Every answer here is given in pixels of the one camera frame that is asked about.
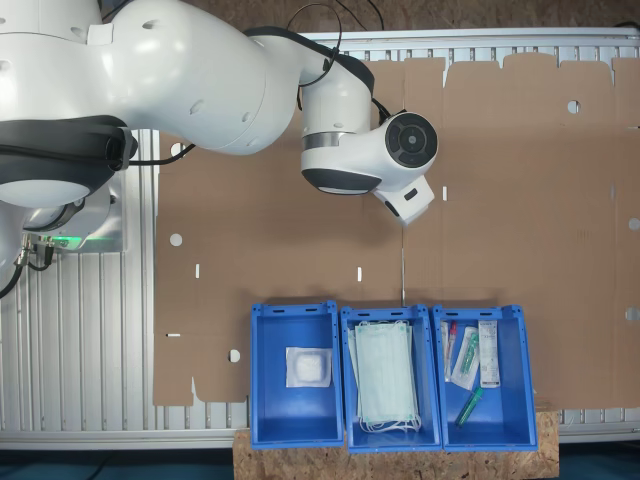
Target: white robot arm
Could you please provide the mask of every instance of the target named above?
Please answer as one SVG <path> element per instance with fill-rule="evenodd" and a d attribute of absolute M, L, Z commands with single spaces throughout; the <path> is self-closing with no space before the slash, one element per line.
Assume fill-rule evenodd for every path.
<path fill-rule="evenodd" d="M 370 130 L 371 72 L 300 35 L 242 34 L 178 0 L 132 1 L 104 25 L 95 0 L 0 0 L 0 18 L 0 268 L 33 209 L 59 218 L 127 168 L 131 130 L 249 155 L 287 128 L 299 85 L 323 75 L 302 88 L 304 177 L 373 192 L 404 225 L 433 199 L 429 122 L 401 113 Z"/>

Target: blue plastic bin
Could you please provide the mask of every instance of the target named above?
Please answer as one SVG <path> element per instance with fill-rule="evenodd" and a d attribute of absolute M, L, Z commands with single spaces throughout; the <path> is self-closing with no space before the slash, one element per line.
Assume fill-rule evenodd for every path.
<path fill-rule="evenodd" d="M 522 308 L 432 309 L 436 364 L 440 392 L 442 441 L 448 452 L 523 451 L 538 449 L 538 432 L 529 368 L 527 330 Z M 478 320 L 498 321 L 498 364 L 500 387 L 485 388 L 467 422 L 458 428 L 458 414 L 471 396 L 470 391 L 444 381 L 443 345 L 440 320 L 458 325 L 453 347 L 452 367 L 458 358 L 464 329 L 477 327 Z M 480 371 L 473 388 L 480 384 Z"/>
<path fill-rule="evenodd" d="M 348 330 L 360 322 L 406 320 L 413 326 L 413 374 L 415 377 L 418 409 L 422 419 L 419 431 L 400 430 L 385 433 L 367 433 L 360 428 L 357 417 L 358 388 L 349 353 Z M 340 311 L 342 328 L 342 362 L 344 365 L 345 414 L 350 453 L 412 452 L 441 450 L 440 419 L 433 349 L 429 325 L 429 312 L 424 305 L 405 308 L 355 310 L 345 307 Z"/>
<path fill-rule="evenodd" d="M 342 375 L 335 302 L 251 309 L 251 446 L 344 445 Z M 332 348 L 328 388 L 287 388 L 287 347 Z"/>

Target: brown cardboard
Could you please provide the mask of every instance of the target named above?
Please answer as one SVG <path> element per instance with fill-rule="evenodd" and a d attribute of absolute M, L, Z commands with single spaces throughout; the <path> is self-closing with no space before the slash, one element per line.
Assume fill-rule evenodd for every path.
<path fill-rule="evenodd" d="M 456 63 L 443 88 L 444 59 L 371 63 L 378 100 L 440 136 L 436 200 L 404 232 L 371 195 L 306 183 L 298 114 L 255 156 L 196 149 L 164 168 L 154 403 L 191 405 L 192 377 L 201 400 L 244 400 L 254 302 L 398 304 L 403 247 L 407 304 L 524 307 L 534 387 L 554 405 L 639 405 L 640 323 L 625 311 L 640 307 L 640 61 L 614 66 L 615 88 L 604 63 L 519 54 Z"/>
<path fill-rule="evenodd" d="M 640 214 L 640 135 L 626 128 L 640 76 L 638 61 L 624 63 L 624 80 L 616 67 L 614 89 L 600 62 L 454 64 L 436 179 L 429 172 L 447 201 L 440 194 L 404 237 L 407 301 L 521 304 L 534 388 L 562 408 L 640 404 L 640 325 L 624 316 L 640 295 L 638 232 L 627 226 Z M 407 78 L 406 106 L 422 113 Z"/>

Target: surgical face mask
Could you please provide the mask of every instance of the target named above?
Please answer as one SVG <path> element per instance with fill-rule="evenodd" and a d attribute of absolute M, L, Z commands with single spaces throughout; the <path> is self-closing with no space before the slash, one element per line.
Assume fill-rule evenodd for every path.
<path fill-rule="evenodd" d="M 355 328 L 358 389 L 363 430 L 418 430 L 411 363 L 411 327 L 406 322 L 367 323 Z"/>

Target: wooden board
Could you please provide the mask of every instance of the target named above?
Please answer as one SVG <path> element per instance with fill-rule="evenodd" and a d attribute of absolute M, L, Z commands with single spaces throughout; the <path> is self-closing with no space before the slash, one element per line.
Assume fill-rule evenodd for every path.
<path fill-rule="evenodd" d="M 558 412 L 538 411 L 537 452 L 378 453 L 343 448 L 252 450 L 248 430 L 233 443 L 236 480 L 529 479 L 560 475 Z"/>

